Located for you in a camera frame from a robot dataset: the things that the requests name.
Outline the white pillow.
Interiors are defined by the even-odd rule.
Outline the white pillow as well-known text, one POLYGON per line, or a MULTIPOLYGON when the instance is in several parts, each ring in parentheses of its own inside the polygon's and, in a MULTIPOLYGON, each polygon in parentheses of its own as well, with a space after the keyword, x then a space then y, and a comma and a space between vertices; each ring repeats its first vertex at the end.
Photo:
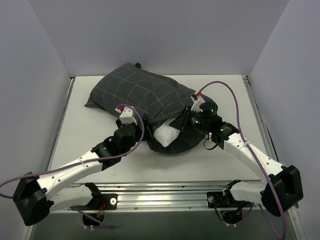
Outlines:
POLYGON ((171 127, 170 123, 174 119, 166 120, 161 126, 153 132, 153 137, 164 147, 168 147, 174 140, 176 140, 180 134, 180 130, 171 127))

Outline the dark grey checked pillowcase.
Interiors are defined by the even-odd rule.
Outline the dark grey checked pillowcase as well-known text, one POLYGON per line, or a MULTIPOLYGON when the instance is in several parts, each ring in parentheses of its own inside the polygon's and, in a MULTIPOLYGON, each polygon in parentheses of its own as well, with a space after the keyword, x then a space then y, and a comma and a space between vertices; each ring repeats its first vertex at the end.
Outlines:
POLYGON ((204 135, 194 130, 179 133, 169 146, 162 146, 153 133, 165 121, 179 117, 184 108, 193 105, 194 89, 178 83, 173 78, 141 69, 126 63, 104 76, 91 90, 85 106, 106 111, 117 116, 116 107, 127 104, 135 107, 149 128, 145 133, 148 147, 157 153, 182 154, 195 148, 204 135))

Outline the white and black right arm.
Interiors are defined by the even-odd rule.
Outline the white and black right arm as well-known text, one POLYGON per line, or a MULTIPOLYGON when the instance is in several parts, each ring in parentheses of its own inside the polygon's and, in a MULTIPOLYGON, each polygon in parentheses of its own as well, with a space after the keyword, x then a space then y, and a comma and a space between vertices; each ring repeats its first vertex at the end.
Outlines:
POLYGON ((273 216, 279 217, 303 199, 300 171, 285 166, 252 145, 241 135, 239 128, 218 115, 218 106, 202 97, 193 100, 182 114, 182 129, 199 131, 217 147, 232 154, 245 164, 261 181, 260 184, 233 180, 222 189, 227 206, 238 202, 260 204, 273 216))

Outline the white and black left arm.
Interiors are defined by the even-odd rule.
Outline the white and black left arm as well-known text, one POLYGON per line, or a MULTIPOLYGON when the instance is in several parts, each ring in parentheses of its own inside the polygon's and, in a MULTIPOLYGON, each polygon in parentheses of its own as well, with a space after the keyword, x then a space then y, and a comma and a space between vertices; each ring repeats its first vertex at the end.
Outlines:
POLYGON ((138 146, 145 133, 143 123, 121 123, 112 136, 98 143, 78 159, 44 176, 29 172, 19 180, 12 196, 26 226, 32 226, 49 213, 69 207, 97 209, 103 201, 98 187, 88 182, 71 189, 73 183, 116 164, 138 146))

